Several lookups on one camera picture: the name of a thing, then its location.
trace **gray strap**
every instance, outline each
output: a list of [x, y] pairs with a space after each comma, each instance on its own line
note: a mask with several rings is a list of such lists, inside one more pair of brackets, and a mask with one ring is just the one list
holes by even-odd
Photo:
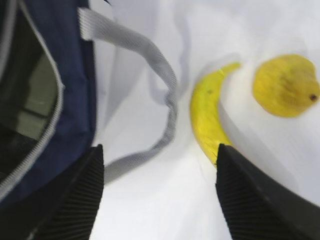
[[79, 8], [78, 15], [81, 37], [84, 40], [105, 40], [140, 54], [168, 87], [165, 104], [169, 107], [169, 113], [162, 137], [150, 149], [117, 159], [105, 166], [104, 183], [107, 184], [146, 163], [172, 141], [176, 131], [178, 112], [177, 79], [170, 64], [157, 46], [147, 37], [88, 8]]

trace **lemon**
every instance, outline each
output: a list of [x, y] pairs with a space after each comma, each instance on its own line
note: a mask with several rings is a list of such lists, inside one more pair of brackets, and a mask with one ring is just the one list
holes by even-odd
[[272, 115], [297, 117], [314, 105], [319, 95], [315, 67], [303, 56], [278, 56], [255, 73], [253, 96]]

